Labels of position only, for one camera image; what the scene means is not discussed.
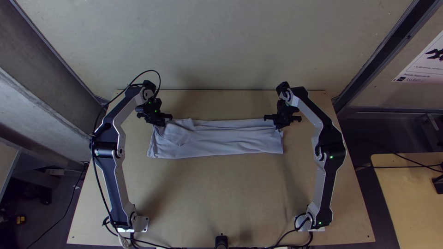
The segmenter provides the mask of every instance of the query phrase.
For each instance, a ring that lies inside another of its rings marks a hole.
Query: floor
[[[378,153],[393,152],[431,152],[441,151],[432,139],[433,133],[421,119],[345,119],[340,121],[349,154],[354,167],[368,165],[370,156]],[[315,249],[399,249],[395,231],[390,220],[380,186],[372,169],[356,172],[376,242],[347,245],[313,246]],[[63,216],[71,198],[73,185],[77,178],[63,177],[53,191],[53,204],[45,206],[38,200],[21,201],[17,213],[25,213],[28,223],[16,226],[15,236],[18,248],[26,248],[42,231]],[[32,249],[111,249],[121,247],[98,247],[66,244],[70,224],[80,189],[74,191],[73,203],[67,216]]]

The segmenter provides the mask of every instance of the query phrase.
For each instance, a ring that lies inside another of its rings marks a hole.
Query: poster
[[[443,83],[443,31],[392,81]]]

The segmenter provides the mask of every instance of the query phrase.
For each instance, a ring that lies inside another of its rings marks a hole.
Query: desk
[[[276,113],[275,91],[162,90],[162,112],[176,119],[262,118]],[[338,126],[330,98],[310,92]],[[230,246],[271,246],[293,229],[294,215],[311,202],[317,165],[313,159],[313,125],[303,117],[284,128],[284,154],[243,154],[180,160],[146,156],[152,127],[135,112],[122,124],[126,133],[123,171],[129,200],[149,216],[147,233],[136,238],[174,247],[214,247],[227,235]],[[314,245],[373,242],[371,224],[349,158],[338,171],[332,201],[334,221],[314,234]],[[72,221],[68,243],[119,245],[101,227],[107,216],[93,168],[88,169]],[[283,243],[302,244],[306,232]]]
[[[441,163],[443,153],[400,154],[425,165]],[[416,166],[394,154],[375,154],[377,167]],[[443,195],[431,179],[441,173],[426,168],[375,169],[402,249],[442,247]]]
[[[18,150],[0,142],[0,201],[11,177]]]

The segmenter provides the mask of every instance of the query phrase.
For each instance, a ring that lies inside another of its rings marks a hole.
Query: black cable
[[[140,249],[140,248],[138,248],[138,247],[135,245],[135,243],[134,243],[134,241],[133,241],[133,239],[134,239],[134,233],[133,233],[133,232],[131,233],[131,235],[129,236],[129,238],[131,238],[131,246],[132,246],[133,248],[135,248],[135,249]]]
[[[431,167],[434,167],[434,166],[438,166],[438,165],[440,165],[440,164],[434,164],[434,165],[424,165],[424,164],[421,164],[421,163],[419,163],[419,162],[416,162],[416,161],[414,161],[414,160],[412,160],[412,159],[409,159],[409,158],[404,157],[404,156],[402,156],[402,155],[400,155],[400,154],[398,154],[398,153],[393,152],[392,150],[390,150],[390,149],[388,149],[388,148],[386,148],[386,147],[384,147],[384,146],[382,146],[382,145],[380,145],[380,144],[374,142],[374,141],[371,140],[370,138],[367,138],[367,137],[365,137],[365,138],[366,138],[366,140],[368,140],[368,142],[369,142],[370,144],[372,144],[372,145],[378,146],[379,148],[382,148],[382,149],[386,150],[387,152],[389,152],[389,153],[391,153],[391,154],[394,154],[394,155],[396,155],[396,156],[398,156],[398,157],[400,157],[400,158],[403,158],[404,160],[407,160],[407,161],[410,161],[410,162],[412,162],[412,163],[415,163],[415,164],[420,165],[420,166],[402,166],[402,167],[404,167],[404,168],[427,168],[427,169],[430,169],[430,170],[433,170],[433,171],[436,171],[436,172],[443,173],[443,171],[441,171],[441,170],[431,168]],[[360,167],[362,167],[362,168],[368,168],[368,167],[370,167],[370,168],[375,168],[375,167],[373,167],[373,166],[360,166]],[[380,168],[400,168],[400,167],[380,167]]]
[[[54,228],[63,218],[66,217],[66,214],[68,213],[69,207],[71,206],[72,200],[74,199],[74,194],[75,194],[75,188],[77,187],[77,184],[80,182],[80,179],[83,176],[84,170],[86,169],[86,164],[83,164],[83,170],[80,173],[80,177],[78,178],[77,182],[75,183],[74,186],[74,190],[72,191],[72,196],[71,196],[71,200],[69,201],[68,207],[66,208],[65,214],[63,215],[63,217],[61,217],[54,225],[52,225],[52,227],[48,228],[42,235],[40,235],[40,237],[38,239],[36,239],[34,242],[32,242],[28,247],[26,247],[26,249],[30,248],[33,244],[35,244],[39,239],[41,239],[47,232],[49,232],[52,228]]]
[[[270,247],[265,247],[265,248],[263,248],[263,249],[274,249],[274,248],[277,248],[277,247],[291,247],[291,248],[297,249],[297,248],[302,248],[302,247],[309,246],[309,245],[311,244],[313,238],[314,238],[314,235],[313,235],[312,232],[309,232],[309,241],[308,241],[307,243],[303,244],[303,245],[279,244],[280,241],[281,241],[286,235],[290,234],[291,232],[295,232],[295,231],[300,230],[300,229],[303,227],[303,225],[304,225],[306,222],[309,221],[309,218],[306,218],[306,219],[300,224],[299,227],[296,227],[296,226],[295,226],[295,221],[296,221],[296,220],[297,220],[297,219],[294,220],[294,229],[293,229],[293,230],[289,230],[289,231],[287,231],[285,234],[283,234],[283,235],[277,240],[277,243],[275,243],[275,245],[270,246]]]
[[[372,168],[372,169],[401,169],[401,168],[428,168],[428,167],[435,167],[440,166],[441,164],[434,164],[434,165],[427,165],[427,166],[389,166],[389,167],[378,167],[378,166],[358,166],[357,168]]]

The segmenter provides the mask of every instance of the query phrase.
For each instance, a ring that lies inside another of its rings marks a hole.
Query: wire
[[[106,229],[107,229],[112,235],[118,237],[118,235],[117,235],[116,233],[112,232],[111,229],[109,229],[109,227],[108,227],[108,224],[109,224],[108,219],[109,219],[109,217],[106,217],[106,218],[103,220],[103,224],[102,224],[102,225],[104,225],[104,226],[106,227]],[[133,233],[131,233],[131,237],[124,237],[124,236],[122,236],[122,237],[125,238],[125,239],[129,239],[131,242],[135,241],[135,242],[145,243],[145,244],[148,244],[148,245],[151,245],[151,246],[155,246],[155,247],[161,247],[161,248],[165,248],[165,249],[173,249],[173,247],[165,247],[165,246],[158,245],[158,244],[154,244],[154,243],[150,243],[150,242],[147,242],[147,241],[143,241],[143,240],[139,240],[139,239],[134,239],[134,235],[133,235]]]
[[[390,149],[388,149],[388,148],[386,148],[386,147],[384,147],[384,146],[378,144],[377,142],[372,141],[370,138],[367,138],[367,137],[366,137],[366,139],[367,139],[368,142],[371,143],[372,145],[378,146],[379,148],[382,148],[382,149],[388,151],[389,153],[392,153],[392,154],[394,154],[394,155],[396,155],[396,156],[398,156],[398,157],[400,157],[400,158],[403,158],[404,160],[410,161],[410,162],[415,163],[415,164],[418,164],[418,165],[420,165],[420,166],[401,166],[401,167],[373,167],[373,166],[359,166],[359,167],[361,167],[361,168],[386,168],[386,169],[390,169],[390,168],[427,168],[427,169],[430,169],[430,170],[433,170],[433,171],[436,171],[436,172],[443,173],[443,171],[441,171],[441,170],[431,168],[431,167],[434,167],[434,166],[438,166],[438,165],[440,165],[440,164],[424,165],[424,164],[422,164],[422,163],[419,163],[419,162],[416,162],[416,161],[414,161],[414,160],[412,160],[412,159],[409,159],[409,158],[407,158],[407,157],[404,157],[404,156],[402,156],[402,155],[400,155],[400,154],[398,154],[398,153],[395,153],[395,152],[393,152],[392,150],[390,150]]]
[[[281,241],[286,235],[290,234],[291,232],[295,232],[295,231],[300,230],[300,229],[303,227],[303,225],[304,225],[306,222],[309,221],[309,218],[306,218],[306,219],[300,224],[299,227],[296,227],[296,226],[295,226],[295,222],[297,221],[297,218],[294,220],[294,229],[293,229],[293,230],[289,230],[289,231],[287,231],[285,234],[283,234],[283,235],[277,240],[277,243],[275,243],[275,245],[270,246],[270,247],[265,247],[265,248],[262,248],[262,249],[274,249],[274,248],[277,248],[277,247],[291,247],[291,248],[297,249],[297,248],[302,248],[302,247],[308,247],[308,246],[311,244],[311,242],[312,242],[312,240],[313,240],[313,238],[314,238],[314,235],[313,235],[313,233],[312,233],[311,231],[309,232],[309,241],[308,241],[307,243],[303,244],[303,245],[279,244],[280,241]]]
[[[83,164],[83,170],[82,173],[80,174],[80,177],[78,178],[77,182],[75,183],[74,186],[74,190],[72,191],[72,195],[71,195],[71,200],[69,201],[68,207],[66,208],[65,214],[63,215],[63,217],[61,217],[54,225],[52,225],[52,227],[48,228],[42,235],[40,235],[40,237],[38,239],[36,239],[34,242],[32,242],[28,247],[26,247],[26,249],[30,248],[33,244],[35,244],[39,239],[41,239],[47,232],[49,232],[52,228],[54,228],[63,218],[66,217],[66,214],[68,213],[69,207],[71,206],[72,200],[74,199],[74,194],[75,194],[75,190],[76,190],[76,186],[78,185],[78,183],[80,182],[80,179],[83,176],[83,172],[86,169],[86,164]]]
[[[155,72],[157,75],[158,75],[158,88],[157,88],[157,91],[156,91],[156,93],[155,93],[155,95],[156,94],[158,94],[158,90],[160,89],[160,85],[161,85],[161,83],[162,83],[162,78],[160,77],[160,74],[156,71],[156,70],[153,70],[153,69],[150,69],[150,70],[145,70],[145,71],[143,71],[143,72],[141,72],[141,73],[139,73],[133,80],[131,80],[131,82],[119,93],[119,94],[117,94],[117,96],[115,96],[113,99],[111,99],[108,103],[106,103],[104,106],[102,106],[102,108],[100,109],[100,112],[98,113],[98,115],[97,115],[97,117],[96,117],[96,120],[95,120],[95,122],[94,122],[94,128],[92,129],[92,132],[95,132],[96,131],[96,127],[97,127],[97,121],[98,121],[98,119],[100,118],[100,114],[102,113],[102,111],[106,108],[106,107],[108,107],[109,106],[109,104],[111,104],[114,100],[116,100],[120,95],[122,95],[130,86],[132,86],[132,84],[138,79],[138,77],[140,77],[140,76],[142,76],[143,74],[145,74],[145,73],[147,73],[147,72]],[[92,165],[93,165],[93,168],[94,168],[94,174],[95,174],[95,176],[96,176],[96,181],[97,181],[97,185],[98,185],[98,189],[100,190],[100,194],[101,194],[101,196],[102,196],[102,200],[103,200],[103,203],[104,203],[104,205],[105,205],[105,208],[106,208],[106,211],[107,211],[107,213],[108,213],[108,215],[109,215],[109,220],[111,221],[111,223],[112,223],[112,226],[114,227],[114,221],[112,220],[112,216],[111,216],[111,212],[109,211],[109,207],[108,207],[108,205],[107,205],[107,203],[106,203],[106,200],[105,200],[105,196],[104,196],[104,194],[103,194],[103,189],[102,189],[102,186],[100,185],[100,180],[98,179],[98,174],[97,174],[97,167],[96,167],[96,162],[95,162],[95,160],[94,160],[94,158],[96,158],[95,157],[95,155],[94,155],[94,143],[95,143],[95,140],[96,140],[96,138],[95,138],[95,135],[94,134],[92,134],[92,136],[91,136],[91,156],[92,156]]]

